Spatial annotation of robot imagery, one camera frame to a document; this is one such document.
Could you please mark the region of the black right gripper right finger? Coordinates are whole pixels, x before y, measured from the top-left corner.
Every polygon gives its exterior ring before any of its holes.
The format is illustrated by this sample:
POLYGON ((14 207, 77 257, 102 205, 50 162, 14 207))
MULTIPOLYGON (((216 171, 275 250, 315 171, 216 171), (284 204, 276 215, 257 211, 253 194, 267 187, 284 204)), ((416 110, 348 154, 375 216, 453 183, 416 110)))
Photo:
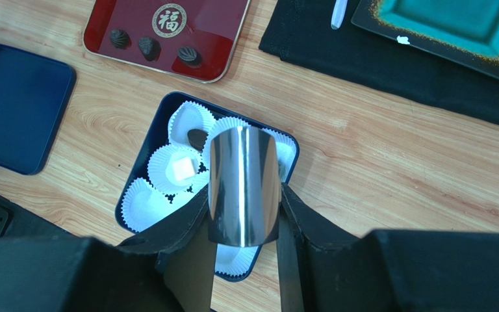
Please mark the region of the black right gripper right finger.
POLYGON ((283 311, 499 311, 499 233, 374 229, 356 237, 282 186, 283 311))

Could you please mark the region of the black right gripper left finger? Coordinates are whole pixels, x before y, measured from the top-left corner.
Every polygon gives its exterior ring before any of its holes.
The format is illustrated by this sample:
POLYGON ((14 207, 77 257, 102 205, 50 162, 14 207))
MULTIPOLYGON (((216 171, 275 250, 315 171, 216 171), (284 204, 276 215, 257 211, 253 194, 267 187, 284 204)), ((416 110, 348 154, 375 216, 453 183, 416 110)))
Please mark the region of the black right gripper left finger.
POLYGON ((207 190, 117 246, 0 238, 0 311, 209 311, 216 245, 207 190))

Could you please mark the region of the white cube chocolate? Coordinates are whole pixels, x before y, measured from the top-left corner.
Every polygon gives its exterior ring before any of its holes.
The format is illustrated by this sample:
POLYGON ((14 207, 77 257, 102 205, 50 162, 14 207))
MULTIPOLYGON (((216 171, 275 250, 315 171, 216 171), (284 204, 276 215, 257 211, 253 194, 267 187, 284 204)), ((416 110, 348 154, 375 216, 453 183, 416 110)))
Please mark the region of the white cube chocolate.
POLYGON ((197 174, 196 160, 191 157, 182 157, 171 162, 173 178, 176 181, 184 181, 197 174))

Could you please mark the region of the stainless steel serving tongs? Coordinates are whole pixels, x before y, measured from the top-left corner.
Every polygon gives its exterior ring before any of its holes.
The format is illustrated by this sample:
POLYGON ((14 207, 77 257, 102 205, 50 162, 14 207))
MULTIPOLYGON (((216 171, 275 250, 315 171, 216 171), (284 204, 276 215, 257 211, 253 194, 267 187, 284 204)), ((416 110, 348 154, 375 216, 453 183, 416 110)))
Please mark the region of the stainless steel serving tongs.
POLYGON ((281 180, 274 137, 238 126, 215 136, 210 153, 210 240, 240 248, 277 240, 281 180))

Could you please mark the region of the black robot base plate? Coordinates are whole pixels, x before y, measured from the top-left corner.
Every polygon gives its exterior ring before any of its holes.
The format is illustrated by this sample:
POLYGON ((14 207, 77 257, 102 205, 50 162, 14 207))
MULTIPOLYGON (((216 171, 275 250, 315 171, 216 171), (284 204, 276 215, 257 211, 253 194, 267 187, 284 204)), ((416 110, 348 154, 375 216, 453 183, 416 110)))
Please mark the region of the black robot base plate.
POLYGON ((65 229, 0 196, 0 238, 70 235, 65 229))

